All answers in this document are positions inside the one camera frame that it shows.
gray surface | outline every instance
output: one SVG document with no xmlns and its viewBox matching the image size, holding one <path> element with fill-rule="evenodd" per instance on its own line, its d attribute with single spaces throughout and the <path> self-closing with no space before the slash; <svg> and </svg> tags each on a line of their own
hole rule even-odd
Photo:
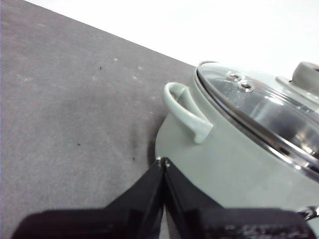
<svg viewBox="0 0 319 239">
<path fill-rule="evenodd" d="M 27 214 L 101 207 L 128 189 L 154 157 L 167 113 L 165 83 L 186 82 L 193 69 L 30 3 L 3 0 L 1 238 Z"/>
</svg>

